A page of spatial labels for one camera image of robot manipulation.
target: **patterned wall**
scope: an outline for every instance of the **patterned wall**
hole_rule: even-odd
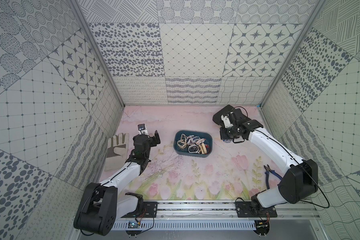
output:
[[[65,238],[121,111],[65,0],[0,0],[0,239]]]
[[[326,3],[263,111],[277,139],[319,165],[331,238],[360,239],[360,0]]]
[[[258,105],[315,3],[79,0],[126,104]]]

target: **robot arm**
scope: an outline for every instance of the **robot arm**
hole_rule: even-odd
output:
[[[240,109],[235,109],[231,105],[217,112],[213,116],[213,121],[221,126],[222,140],[232,139],[234,143],[251,141],[264,151],[284,173],[278,186],[251,198],[253,207],[267,208],[285,202],[294,204],[317,191],[317,164],[311,159],[304,160],[288,150],[258,121],[248,118]],[[235,142],[235,139],[239,137],[242,137],[243,141]]]
[[[76,229],[105,236],[116,219],[128,213],[136,217],[142,213],[142,195],[129,192],[118,199],[119,190],[145,170],[150,162],[150,148],[160,144],[157,131],[150,137],[144,124],[138,127],[140,134],[133,137],[135,149],[124,166],[101,183],[92,182],[85,188],[73,223]]]

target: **wire cutter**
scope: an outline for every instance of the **wire cutter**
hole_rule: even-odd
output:
[[[283,179],[280,175],[278,175],[274,170],[272,170],[269,165],[267,164],[267,166],[264,165],[265,168],[265,184],[267,185],[267,189],[270,189],[269,187],[269,173],[272,173],[273,175],[275,175],[278,179]]]

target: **black cable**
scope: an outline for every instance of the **black cable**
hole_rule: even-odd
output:
[[[273,138],[267,136],[264,132],[262,131],[259,131],[257,129],[254,129],[255,131],[258,131],[258,132],[261,132],[264,136],[266,136],[267,138],[271,139],[272,141],[274,141],[275,143],[277,143],[278,145],[280,145],[284,151],[286,151],[291,157],[292,159],[297,162],[297,164],[302,168],[302,170],[312,179],[312,181],[315,183],[315,185],[317,186],[317,188],[321,191],[321,194],[324,196],[325,200],[327,200],[327,203],[328,203],[328,206],[327,207],[323,207],[323,206],[320,206],[320,205],[317,205],[317,204],[314,204],[313,202],[308,202],[308,201],[304,201],[304,200],[300,200],[302,202],[307,202],[307,203],[310,203],[310,204],[313,204],[315,206],[318,206],[318,207],[322,207],[322,208],[329,208],[330,207],[330,204],[329,204],[329,200],[327,199],[327,196],[324,194],[324,192],[321,190],[321,188],[319,187],[319,185],[317,184],[317,182],[312,178],[312,176],[303,168],[303,166],[298,162],[296,161],[296,159],[289,153],[289,151],[287,149],[285,149],[285,147],[283,145],[281,145],[278,141],[274,140]]]
[[[152,214],[152,219],[154,220],[154,223],[152,224],[152,227],[148,228],[147,230],[142,231],[141,233],[146,232],[146,231],[148,231],[148,230],[150,230],[150,229],[152,229],[154,227],[154,225],[155,225],[155,217],[154,217],[153,214]]]
[[[115,176],[113,176],[108,182],[106,182],[106,183],[104,183],[104,184],[102,184],[102,185],[100,185],[100,186],[97,186],[97,187],[93,190],[92,194],[93,194],[94,192],[96,192],[96,190],[97,190],[99,187],[106,185],[106,184],[109,183],[114,177],[116,177],[117,175],[119,175],[120,173],[122,173],[122,171],[124,171],[125,169],[127,169],[127,167],[126,167],[126,168],[123,168],[123,170],[121,170],[118,174],[116,174]],[[79,213],[79,218],[77,219],[77,222],[79,223],[79,228],[80,228],[80,217],[81,217],[81,213],[83,212],[84,207],[85,207],[85,205],[87,204],[88,200],[92,197],[92,194],[87,198],[87,200],[85,201],[85,203],[84,203],[84,205],[83,205],[83,207],[82,207],[82,209],[81,209],[81,211],[80,211],[80,213]],[[80,232],[81,232],[84,236],[92,236],[92,235],[94,235],[94,233],[86,234],[86,233],[84,233],[81,229],[80,229]]]
[[[240,106],[237,106],[237,107],[234,107],[233,109],[235,109],[235,108],[242,108],[242,109],[244,109],[245,113],[247,114],[247,118],[248,118],[248,112],[247,112],[247,110],[246,110],[245,108],[240,107]]]
[[[238,199],[241,199],[241,200],[244,202],[244,200],[243,200],[242,198],[238,197],[238,198],[235,200],[235,203],[237,202]],[[258,216],[258,217],[261,219],[261,221],[264,222],[264,220],[260,217],[259,213],[255,213],[253,207],[250,206],[250,208],[251,208],[251,209],[250,209],[251,213],[252,213],[253,215],[255,215],[255,216]]]

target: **blue bin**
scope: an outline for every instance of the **blue bin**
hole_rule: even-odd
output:
[[[207,149],[208,154],[190,153],[190,152],[188,152],[188,147],[186,147],[185,149],[179,148],[179,146],[177,146],[177,141],[180,140],[180,137],[182,134],[185,134],[186,136],[195,135],[195,136],[199,136],[200,138],[205,138],[204,144],[209,146],[209,149]],[[173,148],[179,155],[186,155],[186,156],[192,156],[192,157],[207,157],[212,152],[212,137],[211,137],[211,135],[209,135],[206,132],[181,130],[181,131],[178,131],[175,135],[175,140],[173,141]]]

